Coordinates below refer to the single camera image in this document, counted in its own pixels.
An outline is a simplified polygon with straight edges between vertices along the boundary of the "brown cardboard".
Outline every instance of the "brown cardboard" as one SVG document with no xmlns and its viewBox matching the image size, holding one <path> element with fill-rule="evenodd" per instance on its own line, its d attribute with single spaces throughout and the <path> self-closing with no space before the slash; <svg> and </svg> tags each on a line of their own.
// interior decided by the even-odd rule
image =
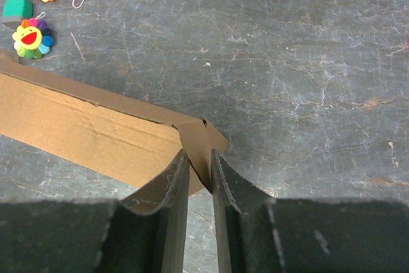
<svg viewBox="0 0 409 273">
<path fill-rule="evenodd" d="M 190 193 L 211 190 L 211 149 L 227 140 L 205 120 L 0 57 L 0 134 L 142 187 L 184 148 Z"/>
</svg>

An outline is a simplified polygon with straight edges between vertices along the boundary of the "cardboard box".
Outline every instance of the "cardboard box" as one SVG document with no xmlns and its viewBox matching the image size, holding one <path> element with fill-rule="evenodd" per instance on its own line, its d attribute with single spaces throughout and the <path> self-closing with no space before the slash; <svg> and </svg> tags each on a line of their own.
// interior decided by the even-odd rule
<svg viewBox="0 0 409 273">
<path fill-rule="evenodd" d="M 0 134 L 135 187 L 161 173 L 183 148 L 196 171 L 189 192 L 203 185 L 212 190 L 211 149 L 223 151 L 228 142 L 206 120 L 5 58 Z"/>
</svg>

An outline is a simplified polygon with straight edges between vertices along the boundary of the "corrugated cardboard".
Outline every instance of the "corrugated cardboard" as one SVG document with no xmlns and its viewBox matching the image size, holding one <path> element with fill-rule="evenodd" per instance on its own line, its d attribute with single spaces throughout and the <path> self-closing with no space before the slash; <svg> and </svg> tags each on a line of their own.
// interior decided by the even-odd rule
<svg viewBox="0 0 409 273">
<path fill-rule="evenodd" d="M 136 187 L 183 147 L 190 193 L 212 190 L 211 149 L 228 142 L 207 121 L 1 57 L 0 73 L 0 134 Z"/>
</svg>

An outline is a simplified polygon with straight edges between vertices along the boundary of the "red mouth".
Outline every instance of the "red mouth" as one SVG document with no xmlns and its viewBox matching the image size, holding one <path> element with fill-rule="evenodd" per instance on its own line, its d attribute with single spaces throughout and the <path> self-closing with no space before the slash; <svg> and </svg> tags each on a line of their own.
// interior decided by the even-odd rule
<svg viewBox="0 0 409 273">
<path fill-rule="evenodd" d="M 21 42 L 23 42 L 26 45 L 31 45 L 34 43 L 37 39 L 37 32 L 30 33 L 29 35 L 26 35 L 21 39 Z"/>
</svg>

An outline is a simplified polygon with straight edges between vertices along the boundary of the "green sponge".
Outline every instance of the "green sponge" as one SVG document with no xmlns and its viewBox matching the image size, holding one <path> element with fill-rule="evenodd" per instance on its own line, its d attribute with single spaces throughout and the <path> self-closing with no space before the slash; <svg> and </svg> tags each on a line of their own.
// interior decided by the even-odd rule
<svg viewBox="0 0 409 273">
<path fill-rule="evenodd" d="M 33 17 L 33 4 L 30 0 L 7 0 L 4 4 L 1 22 L 13 29 L 17 29 L 24 19 Z"/>
</svg>

